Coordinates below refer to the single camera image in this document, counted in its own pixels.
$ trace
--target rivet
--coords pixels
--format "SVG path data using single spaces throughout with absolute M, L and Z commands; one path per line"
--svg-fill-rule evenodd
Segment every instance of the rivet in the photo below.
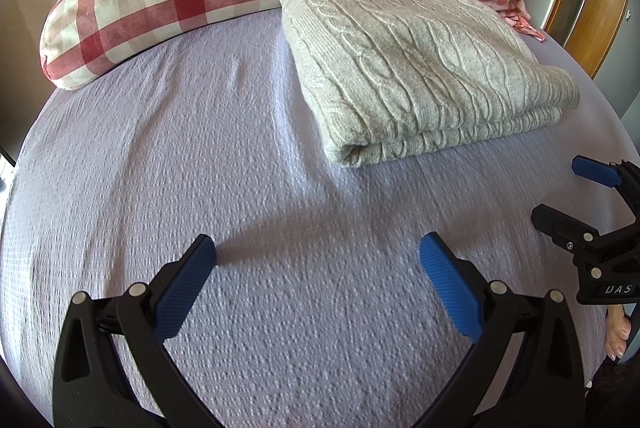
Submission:
M 491 292 L 494 294 L 505 294 L 508 287 L 504 282 L 501 282 L 500 280 L 494 280 L 491 282 L 489 289 L 491 289 Z
M 131 287 L 129 287 L 129 294 L 131 296 L 142 296 L 146 291 L 146 285 L 143 283 L 135 283 Z
M 81 303 L 84 303 L 85 300 L 86 300 L 86 293 L 84 291 L 78 291 L 71 298 L 71 301 L 76 305 L 80 305 Z
M 551 293 L 549 293 L 549 297 L 556 303 L 562 303 L 564 301 L 564 294 L 558 289 L 553 289 Z

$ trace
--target folded blanket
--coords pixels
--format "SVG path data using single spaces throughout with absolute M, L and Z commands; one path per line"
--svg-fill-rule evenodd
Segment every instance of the folded blanket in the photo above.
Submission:
M 475 0 L 280 0 L 330 161 L 357 167 L 526 132 L 578 105 Z

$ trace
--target textured bedspread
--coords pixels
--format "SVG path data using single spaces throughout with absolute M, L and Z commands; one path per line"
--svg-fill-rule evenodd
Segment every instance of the textured bedspread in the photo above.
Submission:
M 580 88 L 557 126 L 358 170 L 322 154 L 279 10 L 56 92 L 20 154 L 0 240 L 0 342 L 18 382 L 50 418 L 72 293 L 120 294 L 207 233 L 220 266 L 166 346 L 226 426 L 411 426 L 469 347 L 418 263 L 432 230 L 516 292 L 564 290 L 590 378 L 604 312 L 575 302 L 570 256 L 529 215 L 546 202 L 600 231 L 627 223 L 617 193 L 570 163 L 638 154 L 574 61 L 553 40 L 527 43 Z

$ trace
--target cable knit pattern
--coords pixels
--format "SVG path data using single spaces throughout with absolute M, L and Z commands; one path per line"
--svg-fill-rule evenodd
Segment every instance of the cable knit pattern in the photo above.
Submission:
M 579 93 L 475 0 L 280 0 L 332 162 L 358 167 L 555 124 Z

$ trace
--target human hand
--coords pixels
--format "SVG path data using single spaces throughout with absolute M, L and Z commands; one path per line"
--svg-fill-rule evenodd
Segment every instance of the human hand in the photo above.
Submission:
M 622 305 L 610 305 L 607 307 L 607 336 L 604 341 L 604 349 L 611 361 L 616 357 L 621 358 L 626 350 L 626 341 L 631 333 L 631 322 L 625 316 Z

